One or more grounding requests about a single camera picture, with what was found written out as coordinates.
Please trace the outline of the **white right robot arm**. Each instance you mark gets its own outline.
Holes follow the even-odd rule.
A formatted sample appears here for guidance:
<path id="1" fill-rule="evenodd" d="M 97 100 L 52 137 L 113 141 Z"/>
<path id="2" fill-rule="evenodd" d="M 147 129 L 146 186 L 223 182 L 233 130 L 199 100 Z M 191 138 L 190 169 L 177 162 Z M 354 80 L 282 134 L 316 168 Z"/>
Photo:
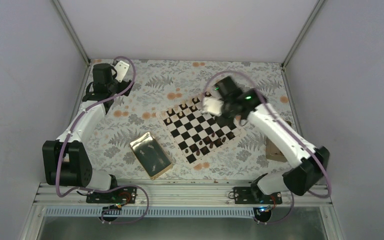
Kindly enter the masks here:
<path id="1" fill-rule="evenodd" d="M 256 88 L 243 91 L 230 77 L 214 86 L 220 98 L 214 115 L 231 120 L 236 116 L 254 125 L 282 152 L 291 169 L 284 173 L 265 173 L 253 182 L 251 198 L 258 204 L 270 194 L 290 191 L 302 196 L 326 173 L 330 153 L 302 138 L 283 120 L 265 96 Z"/>

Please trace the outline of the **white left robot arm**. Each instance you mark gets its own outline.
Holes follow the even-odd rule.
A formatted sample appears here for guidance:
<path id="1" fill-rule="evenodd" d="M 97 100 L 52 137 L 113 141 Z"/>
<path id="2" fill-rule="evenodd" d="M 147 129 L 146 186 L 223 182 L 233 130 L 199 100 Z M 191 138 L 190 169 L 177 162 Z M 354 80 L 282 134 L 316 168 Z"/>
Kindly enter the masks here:
<path id="1" fill-rule="evenodd" d="M 57 189 L 64 186 L 98 190 L 99 196 L 108 203 L 119 197 L 115 177 L 93 169 L 85 145 L 114 99 L 129 95 L 134 81 L 125 81 L 124 77 L 133 67 L 122 60 L 93 66 L 92 82 L 86 87 L 79 112 L 57 139 L 47 140 L 42 146 L 45 179 L 49 185 Z"/>

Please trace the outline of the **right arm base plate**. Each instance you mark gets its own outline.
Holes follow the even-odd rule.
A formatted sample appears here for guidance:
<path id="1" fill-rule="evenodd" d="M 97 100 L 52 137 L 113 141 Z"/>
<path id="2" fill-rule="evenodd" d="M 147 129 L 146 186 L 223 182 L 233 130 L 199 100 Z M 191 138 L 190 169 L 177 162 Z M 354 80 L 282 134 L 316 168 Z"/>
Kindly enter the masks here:
<path id="1" fill-rule="evenodd" d="M 236 205 L 280 205 L 283 203 L 282 194 L 275 192 L 270 195 L 263 194 L 257 187 L 236 186 L 229 193 Z"/>

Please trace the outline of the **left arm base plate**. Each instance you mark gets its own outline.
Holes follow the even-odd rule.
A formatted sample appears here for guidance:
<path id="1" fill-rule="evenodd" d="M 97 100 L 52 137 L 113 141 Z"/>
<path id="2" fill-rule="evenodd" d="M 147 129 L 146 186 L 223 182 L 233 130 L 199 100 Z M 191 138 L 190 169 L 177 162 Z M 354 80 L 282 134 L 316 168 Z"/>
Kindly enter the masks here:
<path id="1" fill-rule="evenodd" d="M 124 205 L 134 204 L 136 201 L 137 187 L 127 186 L 109 193 L 93 192 L 86 196 L 88 204 Z"/>

